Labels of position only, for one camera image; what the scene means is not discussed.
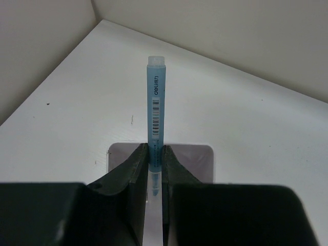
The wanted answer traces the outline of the blue highlighter pen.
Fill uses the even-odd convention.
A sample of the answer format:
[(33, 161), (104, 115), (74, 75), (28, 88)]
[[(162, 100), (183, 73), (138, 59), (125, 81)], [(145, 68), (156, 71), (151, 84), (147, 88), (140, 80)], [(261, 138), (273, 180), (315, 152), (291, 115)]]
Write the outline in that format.
[(150, 173), (150, 208), (153, 224), (162, 225), (161, 154), (164, 142), (166, 64), (163, 56), (148, 57), (147, 135)]

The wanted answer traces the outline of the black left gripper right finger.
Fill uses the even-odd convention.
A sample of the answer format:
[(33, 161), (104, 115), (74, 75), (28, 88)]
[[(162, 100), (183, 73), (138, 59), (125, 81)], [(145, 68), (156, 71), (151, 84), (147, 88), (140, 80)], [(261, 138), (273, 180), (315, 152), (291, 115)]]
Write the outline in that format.
[(296, 193), (285, 186), (203, 183), (162, 149), (164, 245), (317, 245)]

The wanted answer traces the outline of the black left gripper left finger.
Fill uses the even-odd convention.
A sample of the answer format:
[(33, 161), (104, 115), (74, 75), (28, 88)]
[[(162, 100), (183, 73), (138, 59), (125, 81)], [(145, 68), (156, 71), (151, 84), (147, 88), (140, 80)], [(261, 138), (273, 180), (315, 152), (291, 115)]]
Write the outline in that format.
[(98, 180), (1, 184), (1, 245), (142, 245), (148, 145)]

